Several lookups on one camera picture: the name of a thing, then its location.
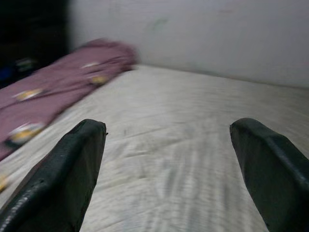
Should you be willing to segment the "purple printed blanket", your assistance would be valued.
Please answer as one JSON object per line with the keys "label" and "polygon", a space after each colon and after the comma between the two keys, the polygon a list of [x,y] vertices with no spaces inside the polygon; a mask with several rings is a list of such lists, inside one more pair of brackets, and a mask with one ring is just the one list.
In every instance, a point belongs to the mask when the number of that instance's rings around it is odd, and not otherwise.
{"label": "purple printed blanket", "polygon": [[138,61],[133,45],[97,39],[0,90],[0,202],[58,139],[93,117],[76,106]]}

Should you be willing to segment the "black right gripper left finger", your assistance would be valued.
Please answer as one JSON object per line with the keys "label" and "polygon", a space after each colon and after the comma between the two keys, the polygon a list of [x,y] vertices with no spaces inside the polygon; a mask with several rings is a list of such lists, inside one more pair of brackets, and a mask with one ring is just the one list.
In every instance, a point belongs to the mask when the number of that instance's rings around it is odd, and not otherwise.
{"label": "black right gripper left finger", "polygon": [[0,209],[0,232],[79,232],[105,141],[106,125],[92,119],[66,133]]}

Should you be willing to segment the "white quilted mattress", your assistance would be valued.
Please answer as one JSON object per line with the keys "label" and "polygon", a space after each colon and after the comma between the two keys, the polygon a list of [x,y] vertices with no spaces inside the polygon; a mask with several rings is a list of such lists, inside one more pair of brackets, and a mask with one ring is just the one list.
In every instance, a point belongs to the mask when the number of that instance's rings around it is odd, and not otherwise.
{"label": "white quilted mattress", "polygon": [[0,162],[0,207],[83,119],[107,139],[81,232],[268,232],[242,178],[229,126],[256,119],[309,158],[309,89],[138,66],[66,110]]}

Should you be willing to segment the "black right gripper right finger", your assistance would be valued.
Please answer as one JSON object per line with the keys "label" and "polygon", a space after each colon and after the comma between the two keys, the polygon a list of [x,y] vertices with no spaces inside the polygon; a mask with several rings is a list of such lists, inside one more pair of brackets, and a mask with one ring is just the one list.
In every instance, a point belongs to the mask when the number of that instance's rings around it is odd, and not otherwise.
{"label": "black right gripper right finger", "polygon": [[229,128],[245,186],[269,232],[309,232],[309,159],[252,118]]}

